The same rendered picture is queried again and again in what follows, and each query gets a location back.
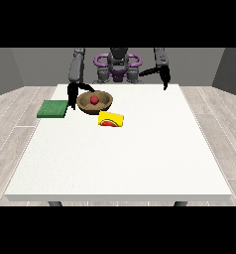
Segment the green square pad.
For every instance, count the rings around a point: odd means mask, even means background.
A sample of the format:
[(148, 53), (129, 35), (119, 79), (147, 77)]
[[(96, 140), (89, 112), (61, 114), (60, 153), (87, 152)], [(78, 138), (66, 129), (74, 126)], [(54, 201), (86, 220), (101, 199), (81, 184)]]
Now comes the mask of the green square pad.
[(38, 113), (38, 118), (64, 118), (68, 107), (67, 100), (45, 100)]

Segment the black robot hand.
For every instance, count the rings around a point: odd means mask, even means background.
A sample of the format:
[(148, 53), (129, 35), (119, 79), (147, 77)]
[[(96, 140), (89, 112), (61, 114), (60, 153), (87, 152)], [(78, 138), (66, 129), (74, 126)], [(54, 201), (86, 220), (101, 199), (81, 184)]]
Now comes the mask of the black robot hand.
[(153, 67), (150, 69), (146, 69), (139, 73), (139, 76), (146, 76), (150, 74), (158, 73), (160, 75), (160, 78), (164, 84), (164, 89), (168, 88), (168, 84), (171, 81), (171, 73), (170, 68), (164, 64), (159, 67)]
[(84, 90), (87, 90), (87, 91), (94, 92), (94, 89), (87, 83), (71, 82), (67, 86), (67, 96), (68, 96), (68, 105), (72, 109), (75, 109), (75, 104), (76, 104), (76, 99), (78, 97), (78, 90), (79, 89), (84, 89)]

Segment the brown wooden bowl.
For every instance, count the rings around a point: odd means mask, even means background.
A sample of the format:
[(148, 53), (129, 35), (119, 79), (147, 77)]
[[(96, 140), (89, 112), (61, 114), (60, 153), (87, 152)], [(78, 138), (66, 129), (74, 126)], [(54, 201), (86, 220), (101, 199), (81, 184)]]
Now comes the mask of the brown wooden bowl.
[(113, 102), (113, 97), (106, 91), (96, 90), (84, 92), (76, 99), (78, 108), (89, 115), (98, 115), (100, 111), (107, 111)]

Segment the yellow cup with melon print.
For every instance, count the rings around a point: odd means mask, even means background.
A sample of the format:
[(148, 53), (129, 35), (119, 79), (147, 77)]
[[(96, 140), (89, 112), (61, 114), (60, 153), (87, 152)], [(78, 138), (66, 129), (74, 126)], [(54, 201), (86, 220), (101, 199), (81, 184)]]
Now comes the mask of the yellow cup with melon print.
[(100, 126), (122, 127), (124, 116), (108, 111), (100, 111), (98, 115), (98, 124)]

